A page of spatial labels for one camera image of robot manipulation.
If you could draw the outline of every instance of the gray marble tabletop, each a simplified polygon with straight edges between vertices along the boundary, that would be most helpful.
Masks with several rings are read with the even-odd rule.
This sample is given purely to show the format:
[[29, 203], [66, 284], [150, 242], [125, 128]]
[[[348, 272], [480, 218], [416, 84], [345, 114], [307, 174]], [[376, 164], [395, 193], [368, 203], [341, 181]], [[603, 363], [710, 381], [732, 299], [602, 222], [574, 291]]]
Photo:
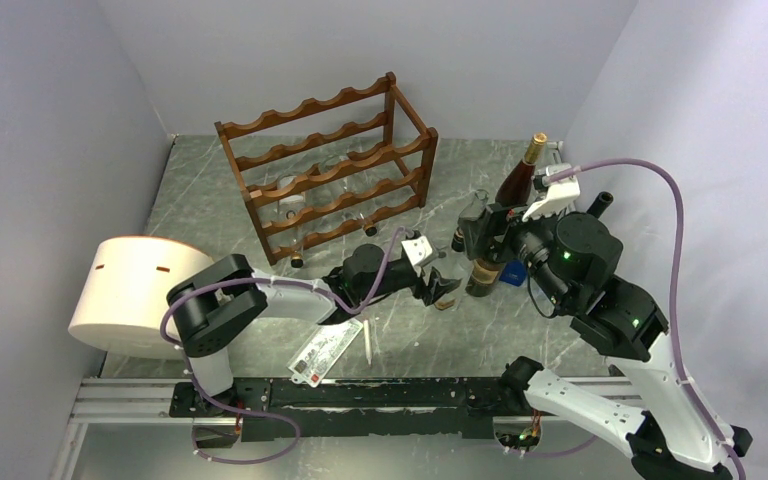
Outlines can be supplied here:
[[[295, 137], [248, 137], [235, 140], [237, 154], [259, 155], [276, 143]], [[377, 138], [352, 137], [244, 172], [248, 183], [265, 184], [313, 163], [350, 150], [371, 147]], [[245, 210], [228, 160], [215, 136], [179, 136], [172, 149], [145, 234], [193, 245], [215, 260], [229, 253], [245, 254], [249, 263], [267, 272], [296, 278], [325, 275], [357, 246], [386, 246], [397, 226], [420, 230], [435, 245], [448, 245], [457, 216], [475, 189], [495, 189], [519, 161], [524, 141], [441, 139], [431, 177], [428, 203], [379, 224], [367, 238], [357, 231], [305, 252], [306, 265], [293, 269], [289, 259], [270, 267]], [[406, 159], [419, 164], [419, 154]], [[398, 178], [392, 163], [350, 177], [352, 188]], [[373, 200], [374, 208], [398, 205], [412, 192], [408, 187]], [[327, 231], [337, 219], [324, 217], [317, 230]], [[548, 300], [538, 296], [543, 310]], [[330, 378], [495, 376], [520, 355], [543, 362], [564, 376], [607, 375], [603, 358], [569, 328], [569, 318], [541, 317], [524, 287], [499, 284], [484, 298], [465, 297], [452, 311], [426, 308], [400, 292], [362, 315], [370, 319], [372, 366], [367, 365], [362, 335], [329, 373]], [[287, 377], [287, 362], [313, 333], [316, 325], [294, 319], [260, 319], [231, 344], [231, 367], [237, 376]], [[108, 377], [180, 377], [183, 362], [109, 354], [102, 372]]]

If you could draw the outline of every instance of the robotic arm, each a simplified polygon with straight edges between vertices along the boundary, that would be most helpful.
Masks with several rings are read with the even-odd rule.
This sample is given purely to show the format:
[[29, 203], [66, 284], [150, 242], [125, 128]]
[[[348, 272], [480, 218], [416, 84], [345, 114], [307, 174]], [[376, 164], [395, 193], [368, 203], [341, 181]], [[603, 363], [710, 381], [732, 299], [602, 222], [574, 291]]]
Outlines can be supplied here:
[[[568, 165], [549, 167], [551, 175]], [[552, 316], [572, 317], [581, 338], [618, 367], [638, 389], [646, 410], [609, 401], [577, 387], [540, 363], [519, 357], [499, 380], [511, 410], [535, 408], [557, 415], [592, 432], [631, 459], [647, 480], [726, 480], [726, 446], [740, 457], [752, 442], [749, 432], [729, 425], [713, 413], [690, 384], [705, 412], [688, 395], [676, 369], [666, 316], [645, 290], [615, 274], [622, 242], [599, 216], [610, 205], [603, 193], [587, 213], [568, 213], [579, 196], [575, 177], [544, 187], [525, 211], [497, 204], [472, 218], [460, 218], [467, 255], [497, 263], [519, 259], [554, 305]], [[233, 376], [227, 345], [255, 318], [293, 317], [335, 324], [353, 317], [353, 308], [369, 298], [382, 263], [383, 276], [374, 296], [410, 289], [425, 305], [454, 290], [458, 281], [425, 267], [436, 257], [418, 232], [402, 242], [400, 258], [387, 261], [377, 246], [362, 245], [322, 279], [302, 281], [275, 277], [249, 266], [242, 255], [230, 255], [170, 290], [170, 305], [199, 288], [233, 279], [248, 283], [198, 295], [174, 314], [184, 353], [193, 375], [210, 396], [231, 388]], [[705, 414], [711, 415], [727, 439], [721, 444]]]

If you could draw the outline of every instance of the wooden wine rack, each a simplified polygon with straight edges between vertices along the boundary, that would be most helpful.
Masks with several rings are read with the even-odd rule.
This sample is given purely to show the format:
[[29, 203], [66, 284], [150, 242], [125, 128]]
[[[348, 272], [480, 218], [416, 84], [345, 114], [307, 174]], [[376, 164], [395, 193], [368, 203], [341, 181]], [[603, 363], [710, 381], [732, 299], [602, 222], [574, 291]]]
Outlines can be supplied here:
[[[237, 156], [231, 149], [230, 141], [267, 128], [282, 125], [299, 118], [321, 113], [333, 108], [342, 107], [359, 100], [384, 94], [384, 111], [375, 115], [371, 120], [364, 123], [348, 122], [337, 131], [322, 134], [313, 133], [300, 143], [295, 145], [278, 144], [270, 148], [269, 151], [258, 157]], [[419, 135], [408, 145], [396, 147], [393, 145], [393, 118], [396, 104], [405, 112], [408, 119], [416, 127]], [[308, 98], [298, 107], [289, 112], [277, 112], [267, 110], [260, 115], [260, 118], [254, 122], [240, 125], [233, 122], [216, 122], [216, 133], [228, 156], [231, 164], [231, 170], [237, 178], [240, 185], [240, 191], [243, 194], [246, 210], [251, 216], [257, 237], [263, 247], [266, 258], [270, 265], [275, 265], [278, 260], [291, 255], [294, 250], [290, 247], [272, 248], [269, 245], [268, 237], [283, 232], [298, 225], [311, 222], [317, 218], [323, 217], [344, 208], [357, 205], [361, 202], [371, 200], [375, 197], [392, 192], [399, 188], [410, 187], [413, 195], [404, 203], [395, 207], [381, 207], [369, 216], [366, 224], [378, 223], [381, 220], [398, 215], [412, 208], [422, 208], [428, 196], [428, 184], [431, 180], [431, 169], [434, 165], [434, 155], [437, 151], [437, 130], [428, 128], [422, 119], [413, 109], [411, 104], [405, 98], [404, 94], [396, 86], [396, 76], [393, 72], [388, 72], [372, 84], [371, 87], [363, 90], [355, 90], [347, 87], [340, 90], [334, 98], [326, 101]], [[363, 133], [373, 128], [383, 127], [384, 135], [381, 142], [364, 152], [348, 152], [347, 160], [338, 163], [333, 169], [325, 174], [319, 173], [319, 165], [311, 166], [306, 172], [296, 176], [296, 178], [283, 188], [277, 188], [278, 183], [272, 182], [268, 185], [246, 185], [243, 179], [243, 172], [265, 165], [276, 160], [280, 160], [289, 155], [301, 153], [312, 148], [316, 148], [337, 140], [351, 137]], [[417, 152], [422, 152], [422, 161], [419, 167], [413, 170], [408, 169], [402, 157]], [[295, 217], [284, 221], [263, 222], [258, 215], [258, 208], [270, 203], [277, 202], [282, 198], [296, 195], [310, 190], [314, 187], [324, 185], [328, 182], [356, 174], [387, 162], [394, 162], [402, 178], [398, 180], [383, 179], [369, 190], [361, 193], [346, 192], [334, 199], [328, 205], [321, 207], [307, 206], [296, 214]], [[329, 232], [313, 232], [302, 239], [303, 248], [315, 247], [329, 240], [339, 238], [347, 233], [351, 233], [364, 226], [361, 220], [352, 218], [344, 221], [337, 228]]]

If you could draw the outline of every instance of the marble surface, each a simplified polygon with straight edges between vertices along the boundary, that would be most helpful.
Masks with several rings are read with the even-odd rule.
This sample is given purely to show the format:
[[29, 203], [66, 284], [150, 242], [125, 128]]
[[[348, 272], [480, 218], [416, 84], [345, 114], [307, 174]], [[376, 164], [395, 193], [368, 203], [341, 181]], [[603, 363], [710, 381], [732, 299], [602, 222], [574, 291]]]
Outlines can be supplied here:
[[[276, 143], [292, 144], [299, 140], [250, 137], [235, 140], [232, 145], [237, 154], [258, 155]], [[249, 184], [264, 184], [334, 155], [362, 151], [376, 140], [377, 137], [348, 138], [243, 175]], [[522, 141], [441, 139], [424, 209], [413, 209], [382, 222], [380, 233], [372, 239], [357, 231], [310, 249], [305, 252], [305, 267], [296, 270], [290, 267], [289, 259], [281, 260], [274, 268], [267, 263], [218, 139], [180, 136], [172, 149], [145, 233], [186, 242], [214, 259], [232, 252], [242, 253], [249, 263], [267, 272], [317, 278], [341, 264], [363, 243], [386, 246], [399, 225], [419, 229], [435, 245], [448, 245], [457, 215], [470, 193], [478, 188], [495, 192], [525, 148], [526, 142]], [[411, 168], [419, 161], [419, 154], [406, 159]], [[380, 178], [399, 176], [390, 163], [354, 175], [349, 183], [352, 188], [362, 189]], [[378, 197], [373, 200], [373, 210], [384, 204], [398, 205], [411, 193], [405, 187]], [[325, 193], [315, 192], [309, 200], [317, 202], [320, 195]], [[327, 231], [340, 221], [325, 217], [316, 228]], [[544, 311], [549, 309], [545, 297], [538, 296], [537, 301]], [[524, 287], [500, 284], [488, 297], [465, 297], [455, 311], [426, 308], [410, 293], [400, 292], [362, 315], [371, 321], [372, 366], [367, 365], [361, 335], [338, 360], [328, 375], [330, 378], [495, 376], [520, 355], [537, 359], [564, 376], [607, 375], [603, 358], [569, 328], [569, 318], [542, 318]], [[315, 328], [294, 319], [255, 321], [230, 346], [234, 374], [289, 376], [287, 362]], [[182, 369], [181, 361], [111, 354], [102, 375], [180, 377]]]

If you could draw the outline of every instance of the white wall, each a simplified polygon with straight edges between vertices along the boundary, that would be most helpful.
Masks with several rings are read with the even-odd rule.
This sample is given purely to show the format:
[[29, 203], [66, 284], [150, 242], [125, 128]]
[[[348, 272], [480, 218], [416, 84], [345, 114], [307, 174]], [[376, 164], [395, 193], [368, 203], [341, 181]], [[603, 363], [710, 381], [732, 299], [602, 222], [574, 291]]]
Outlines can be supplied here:
[[92, 0], [0, 0], [0, 480], [48, 478], [100, 352], [66, 326], [98, 243], [142, 230], [169, 142]]
[[170, 132], [214, 134], [392, 70], [440, 135], [494, 139], [566, 134], [636, 3], [100, 0]]
[[[687, 215], [679, 316], [688, 368], [719, 412], [748, 427], [749, 478], [768, 479], [768, 0], [645, 1], [567, 136], [566, 158], [653, 161]], [[586, 173], [585, 202], [625, 243], [620, 273], [667, 307], [675, 211], [634, 167]]]

